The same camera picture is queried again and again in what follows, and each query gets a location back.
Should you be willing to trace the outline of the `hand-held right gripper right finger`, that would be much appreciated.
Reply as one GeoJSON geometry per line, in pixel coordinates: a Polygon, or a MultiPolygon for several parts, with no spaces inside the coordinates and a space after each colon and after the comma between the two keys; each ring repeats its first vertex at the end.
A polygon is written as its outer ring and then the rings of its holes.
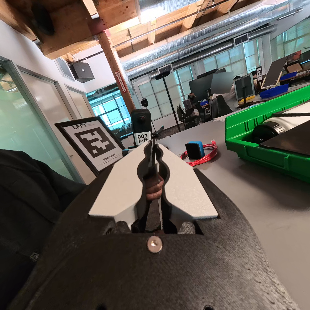
{"type": "Polygon", "coordinates": [[[219,214],[202,182],[187,162],[170,150],[156,144],[159,175],[164,184],[160,199],[161,226],[177,231],[184,222],[218,218],[219,214]]]}

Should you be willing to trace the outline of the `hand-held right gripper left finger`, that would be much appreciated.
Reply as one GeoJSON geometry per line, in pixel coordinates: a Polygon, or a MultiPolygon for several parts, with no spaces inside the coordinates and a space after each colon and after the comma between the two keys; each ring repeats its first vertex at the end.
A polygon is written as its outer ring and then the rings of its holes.
{"type": "Polygon", "coordinates": [[[141,152],[129,154],[114,164],[88,215],[125,222],[129,228],[139,222],[147,209],[144,178],[150,174],[148,142],[141,152]]]}

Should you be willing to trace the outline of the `person's left hand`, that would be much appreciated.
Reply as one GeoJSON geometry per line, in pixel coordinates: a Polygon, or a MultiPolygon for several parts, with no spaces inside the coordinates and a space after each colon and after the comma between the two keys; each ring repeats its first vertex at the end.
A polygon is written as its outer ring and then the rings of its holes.
{"type": "Polygon", "coordinates": [[[146,201],[152,202],[161,198],[164,180],[160,175],[144,178],[143,181],[146,187],[146,201]]]}

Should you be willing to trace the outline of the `blue black eraser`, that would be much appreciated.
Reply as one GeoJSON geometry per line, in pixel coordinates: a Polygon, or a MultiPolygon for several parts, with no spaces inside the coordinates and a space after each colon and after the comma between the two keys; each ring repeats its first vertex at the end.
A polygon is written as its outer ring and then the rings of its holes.
{"type": "Polygon", "coordinates": [[[204,146],[201,141],[190,141],[185,144],[185,148],[190,159],[198,160],[205,156],[204,146]]]}

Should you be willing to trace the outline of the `black framed marker sign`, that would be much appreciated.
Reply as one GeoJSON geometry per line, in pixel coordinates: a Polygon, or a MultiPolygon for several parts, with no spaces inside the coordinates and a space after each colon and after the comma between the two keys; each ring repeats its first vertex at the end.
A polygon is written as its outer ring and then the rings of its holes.
{"type": "Polygon", "coordinates": [[[99,116],[55,126],[95,176],[123,158],[125,147],[99,116]]]}

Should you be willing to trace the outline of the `large dark monitor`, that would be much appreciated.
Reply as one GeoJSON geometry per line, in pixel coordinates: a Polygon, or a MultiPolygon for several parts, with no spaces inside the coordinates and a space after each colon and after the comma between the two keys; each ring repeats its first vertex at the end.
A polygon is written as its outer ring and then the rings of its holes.
{"type": "Polygon", "coordinates": [[[210,74],[189,82],[190,91],[195,94],[198,101],[208,98],[208,90],[211,89],[213,75],[210,74]]]}

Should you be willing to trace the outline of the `green plastic bin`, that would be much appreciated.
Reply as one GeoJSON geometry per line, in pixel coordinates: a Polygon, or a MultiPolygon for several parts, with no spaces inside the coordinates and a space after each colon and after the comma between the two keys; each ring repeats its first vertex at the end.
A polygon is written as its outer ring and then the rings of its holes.
{"type": "Polygon", "coordinates": [[[253,142],[252,131],[273,113],[293,108],[309,100],[310,86],[251,106],[225,119],[225,142],[238,157],[309,183],[309,157],[282,150],[260,147],[253,142]]]}

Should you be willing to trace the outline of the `white roll black cap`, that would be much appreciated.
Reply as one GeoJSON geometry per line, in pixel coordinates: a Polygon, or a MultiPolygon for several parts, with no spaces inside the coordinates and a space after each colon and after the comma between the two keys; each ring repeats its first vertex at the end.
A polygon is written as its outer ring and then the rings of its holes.
{"type": "Polygon", "coordinates": [[[256,126],[252,132],[255,143],[263,143],[278,135],[284,134],[285,141],[294,141],[300,144],[309,144],[309,124],[300,127],[309,121],[310,103],[306,102],[288,110],[275,112],[262,124],[256,126]]]}

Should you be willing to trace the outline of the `small monitor on stand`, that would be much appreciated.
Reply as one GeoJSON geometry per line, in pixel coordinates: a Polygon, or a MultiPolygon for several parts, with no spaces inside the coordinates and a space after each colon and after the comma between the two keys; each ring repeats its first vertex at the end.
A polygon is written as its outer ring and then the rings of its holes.
{"type": "Polygon", "coordinates": [[[254,79],[252,73],[243,77],[235,77],[233,79],[233,86],[236,99],[238,101],[255,95],[254,79]]]}

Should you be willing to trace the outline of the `black flat sheet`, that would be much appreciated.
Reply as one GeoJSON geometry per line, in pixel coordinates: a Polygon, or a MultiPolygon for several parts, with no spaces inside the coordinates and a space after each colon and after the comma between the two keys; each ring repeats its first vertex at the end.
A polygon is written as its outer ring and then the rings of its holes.
{"type": "Polygon", "coordinates": [[[266,122],[257,126],[252,135],[253,140],[262,147],[310,155],[309,121],[284,131],[275,122],[266,122]]]}

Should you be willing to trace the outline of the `blue plastic bin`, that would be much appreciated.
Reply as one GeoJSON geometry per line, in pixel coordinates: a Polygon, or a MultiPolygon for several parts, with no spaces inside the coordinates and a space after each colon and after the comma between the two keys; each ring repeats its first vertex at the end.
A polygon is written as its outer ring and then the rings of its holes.
{"type": "Polygon", "coordinates": [[[272,97],[276,97],[282,95],[288,91],[289,84],[279,85],[268,90],[262,91],[259,96],[261,99],[269,99],[272,97]]]}

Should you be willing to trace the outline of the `wooden post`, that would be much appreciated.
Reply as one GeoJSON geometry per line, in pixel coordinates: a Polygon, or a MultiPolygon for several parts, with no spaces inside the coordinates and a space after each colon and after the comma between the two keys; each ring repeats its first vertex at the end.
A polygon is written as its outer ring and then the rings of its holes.
{"type": "Polygon", "coordinates": [[[106,56],[107,62],[110,66],[110,69],[113,73],[113,76],[115,78],[117,86],[121,92],[121,95],[122,95],[122,98],[125,102],[127,110],[131,114],[132,111],[136,109],[136,107],[134,105],[134,102],[133,102],[133,99],[131,97],[128,86],[124,80],[120,66],[118,65],[117,59],[116,59],[114,52],[112,50],[110,40],[109,40],[105,31],[98,33],[97,37],[98,37],[99,43],[103,49],[103,52],[106,56]]]}

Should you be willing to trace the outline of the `black wall speaker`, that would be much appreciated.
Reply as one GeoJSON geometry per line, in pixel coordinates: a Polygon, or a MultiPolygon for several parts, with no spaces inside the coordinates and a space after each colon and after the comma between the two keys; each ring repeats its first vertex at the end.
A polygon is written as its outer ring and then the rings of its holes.
{"type": "Polygon", "coordinates": [[[75,80],[80,83],[86,83],[95,79],[94,74],[88,63],[79,62],[71,64],[68,67],[70,68],[75,80]]]}

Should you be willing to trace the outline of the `silver ventilation duct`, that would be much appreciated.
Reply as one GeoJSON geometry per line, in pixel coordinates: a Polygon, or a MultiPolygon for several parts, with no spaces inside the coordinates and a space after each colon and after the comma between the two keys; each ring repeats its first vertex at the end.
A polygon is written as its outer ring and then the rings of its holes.
{"type": "Polygon", "coordinates": [[[163,56],[180,47],[207,38],[231,27],[238,26],[241,23],[259,18],[263,18],[269,23],[286,13],[292,13],[302,8],[307,3],[308,1],[258,1],[160,41],[152,47],[147,47],[124,56],[120,59],[120,62],[126,71],[155,57],[163,56]]]}
{"type": "Polygon", "coordinates": [[[212,45],[215,45],[222,41],[226,41],[233,37],[243,35],[249,32],[250,30],[256,28],[256,26],[262,26],[265,24],[267,24],[267,20],[263,18],[241,23],[238,26],[231,27],[217,34],[213,34],[207,38],[193,42],[184,47],[180,47],[175,51],[169,52],[163,56],[155,57],[143,64],[136,65],[133,68],[126,70],[127,77],[128,79],[132,79],[135,78],[136,76],[144,75],[145,73],[152,71],[153,69],[157,69],[163,67],[166,64],[173,63],[186,56],[189,56],[190,54],[211,47],[212,45]]]}

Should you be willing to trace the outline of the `large silver duct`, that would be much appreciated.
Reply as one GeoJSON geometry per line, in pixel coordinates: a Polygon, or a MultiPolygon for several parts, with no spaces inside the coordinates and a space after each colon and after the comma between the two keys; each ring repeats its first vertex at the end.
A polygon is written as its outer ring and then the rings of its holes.
{"type": "Polygon", "coordinates": [[[135,0],[137,16],[141,24],[198,2],[197,0],[135,0]]]}

